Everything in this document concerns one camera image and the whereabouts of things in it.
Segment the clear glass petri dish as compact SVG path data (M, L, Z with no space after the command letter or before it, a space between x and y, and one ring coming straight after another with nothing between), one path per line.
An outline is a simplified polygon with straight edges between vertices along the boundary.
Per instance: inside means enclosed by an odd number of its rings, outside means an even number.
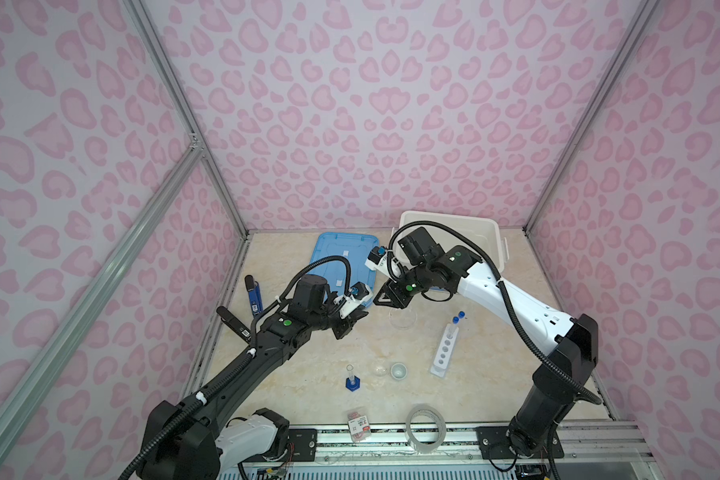
M397 330L412 329L418 320L418 314L410 309L392 309L388 315L390 325Z

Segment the small clear watch glass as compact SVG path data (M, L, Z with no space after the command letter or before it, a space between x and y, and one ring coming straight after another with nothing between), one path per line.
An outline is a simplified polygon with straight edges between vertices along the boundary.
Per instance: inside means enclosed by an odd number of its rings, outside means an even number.
M376 377L384 377L388 375L388 368L385 362L376 361L373 363L371 373Z

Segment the blue base graduated cylinder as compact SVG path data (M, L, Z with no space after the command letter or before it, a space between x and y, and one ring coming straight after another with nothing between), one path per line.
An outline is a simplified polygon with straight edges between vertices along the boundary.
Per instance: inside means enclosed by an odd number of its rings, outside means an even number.
M345 388L351 392L357 391L361 387L361 379L355 374L354 366L348 364L346 366Z

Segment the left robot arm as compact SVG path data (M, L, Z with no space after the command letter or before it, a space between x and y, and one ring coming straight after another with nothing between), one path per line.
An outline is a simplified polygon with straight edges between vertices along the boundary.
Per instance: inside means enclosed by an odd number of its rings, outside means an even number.
M252 456L278 455L287 421L264 409L244 427L272 431L266 442L233 441L227 422L263 380L289 361L316 331L347 336L377 298L366 284L345 286L341 294L313 274L292 280L283 294L251 326L247 347L197 392L172 404L161 402L150 413L140 451L121 478L215 479Z

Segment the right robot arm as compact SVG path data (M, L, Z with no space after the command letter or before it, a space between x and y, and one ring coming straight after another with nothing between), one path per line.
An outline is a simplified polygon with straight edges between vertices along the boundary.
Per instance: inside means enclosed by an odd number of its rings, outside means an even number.
M491 256L444 224L421 220L400 227L375 266L387 276L374 302L405 309L431 289L460 295L511 325L540 365L510 420L505 445L530 458L553 443L557 426L578 402L600 405L586 384L598 362L598 324L573 317L529 295L502 276Z

